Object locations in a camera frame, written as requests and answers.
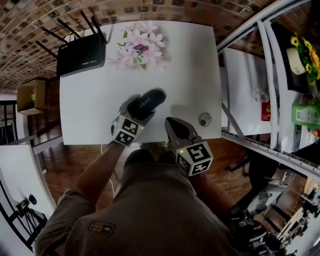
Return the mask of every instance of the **flower bouquet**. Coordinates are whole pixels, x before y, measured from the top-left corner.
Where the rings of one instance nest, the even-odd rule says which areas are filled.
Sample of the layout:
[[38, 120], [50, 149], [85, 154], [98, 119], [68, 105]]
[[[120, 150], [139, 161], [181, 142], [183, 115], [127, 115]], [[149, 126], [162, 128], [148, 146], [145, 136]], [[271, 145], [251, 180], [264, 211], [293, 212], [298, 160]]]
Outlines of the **flower bouquet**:
[[299, 40], [297, 34], [291, 37], [291, 44], [295, 46], [299, 59], [307, 72], [308, 83], [314, 86], [316, 80], [320, 80], [320, 60], [314, 47], [303, 37]]
[[156, 68], [162, 71], [165, 68], [162, 34], [156, 34], [157, 26], [153, 22], [136, 22], [126, 27], [123, 33], [123, 42], [118, 42], [119, 51], [117, 60], [112, 61], [120, 69]]

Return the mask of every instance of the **sunflower bouquet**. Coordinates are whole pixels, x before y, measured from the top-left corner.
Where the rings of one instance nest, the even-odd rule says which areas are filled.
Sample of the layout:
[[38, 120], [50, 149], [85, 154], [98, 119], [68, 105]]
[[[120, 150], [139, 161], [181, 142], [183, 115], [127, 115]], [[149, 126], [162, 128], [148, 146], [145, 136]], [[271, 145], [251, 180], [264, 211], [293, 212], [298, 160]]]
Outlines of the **sunflower bouquet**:
[[308, 82], [311, 86], [316, 84], [316, 80], [320, 80], [320, 59], [316, 50], [309, 41], [301, 37], [298, 39], [297, 33], [291, 37], [291, 44], [298, 51], [300, 60], [307, 72]]

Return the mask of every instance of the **forearm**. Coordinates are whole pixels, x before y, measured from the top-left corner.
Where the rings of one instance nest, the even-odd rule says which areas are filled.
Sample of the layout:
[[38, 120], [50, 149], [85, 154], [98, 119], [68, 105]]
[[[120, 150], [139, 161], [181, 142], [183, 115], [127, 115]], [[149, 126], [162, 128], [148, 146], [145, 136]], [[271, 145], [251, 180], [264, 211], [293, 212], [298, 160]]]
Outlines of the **forearm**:
[[224, 214], [235, 205], [236, 202], [210, 180], [205, 173], [191, 176], [189, 180], [197, 193], [197, 196], [214, 214]]
[[108, 183], [125, 146], [113, 143], [94, 160], [75, 182], [75, 187], [96, 204]]

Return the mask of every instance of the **green object in box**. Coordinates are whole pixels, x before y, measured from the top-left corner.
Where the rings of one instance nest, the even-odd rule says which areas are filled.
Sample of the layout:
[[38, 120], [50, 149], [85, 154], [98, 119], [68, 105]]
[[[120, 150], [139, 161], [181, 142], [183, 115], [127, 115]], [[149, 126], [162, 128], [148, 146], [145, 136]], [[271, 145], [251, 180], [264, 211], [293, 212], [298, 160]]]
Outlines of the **green object in box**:
[[320, 129], [320, 107], [317, 105], [292, 105], [291, 120], [296, 125]]

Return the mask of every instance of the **router antenna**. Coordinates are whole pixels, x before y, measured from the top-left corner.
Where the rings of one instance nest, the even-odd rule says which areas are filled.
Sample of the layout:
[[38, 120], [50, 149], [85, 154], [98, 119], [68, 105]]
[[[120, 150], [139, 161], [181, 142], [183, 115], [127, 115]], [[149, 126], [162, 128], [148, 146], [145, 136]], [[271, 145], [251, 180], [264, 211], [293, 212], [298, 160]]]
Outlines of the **router antenna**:
[[92, 27], [92, 25], [91, 25], [91, 23], [89, 22], [89, 20], [88, 20], [87, 16], [85, 15], [84, 11], [83, 11], [83, 10], [80, 10], [80, 13], [81, 13], [82, 17], [84, 18], [85, 22], [89, 25], [89, 27], [90, 27], [90, 29], [91, 29], [92, 33], [94, 33], [94, 34], [95, 34], [95, 33], [96, 33], [96, 31], [95, 31], [95, 30], [94, 30], [94, 28]]
[[52, 51], [50, 51], [47, 47], [45, 47], [42, 43], [40, 43], [39, 41], [35, 41], [35, 43], [40, 46], [41, 48], [43, 48], [44, 50], [46, 50], [46, 52], [50, 55], [52, 55], [53, 57], [55, 57], [56, 59], [58, 59], [58, 56], [55, 55]]
[[99, 27], [99, 24], [98, 24], [98, 22], [96, 21], [96, 19], [95, 19], [94, 16], [91, 17], [91, 21], [92, 21], [92, 23], [94, 24], [94, 26], [95, 26], [96, 30], [98, 31], [99, 35], [101, 36], [102, 41], [103, 41], [105, 44], [107, 44], [108, 41], [107, 41], [107, 39], [105, 38], [104, 34], [102, 33], [102, 31], [101, 31], [101, 29], [100, 29], [100, 27]]
[[58, 38], [60, 41], [64, 42], [64, 43], [68, 43], [67, 40], [63, 39], [62, 37], [58, 36], [57, 34], [53, 33], [52, 31], [50, 31], [49, 29], [46, 29], [45, 27], [41, 27], [42, 30], [44, 32], [47, 32], [48, 34], [50, 34], [51, 36], [54, 36], [55, 38]]
[[77, 38], [81, 38], [81, 36], [75, 32], [71, 27], [69, 27], [66, 23], [64, 23], [61, 19], [57, 18], [57, 21], [64, 26], [67, 30], [69, 30], [72, 34], [74, 34]]

